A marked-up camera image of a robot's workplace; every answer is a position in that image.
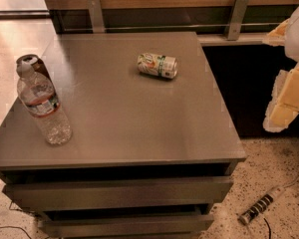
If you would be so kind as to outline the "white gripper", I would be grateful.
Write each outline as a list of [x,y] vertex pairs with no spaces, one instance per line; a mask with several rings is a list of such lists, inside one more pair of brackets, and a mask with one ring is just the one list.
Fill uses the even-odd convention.
[[284,46],[288,58],[298,62],[289,72],[280,70],[265,112],[263,127],[269,132],[286,129],[299,115],[299,6],[290,19],[280,23],[262,40],[269,46]]

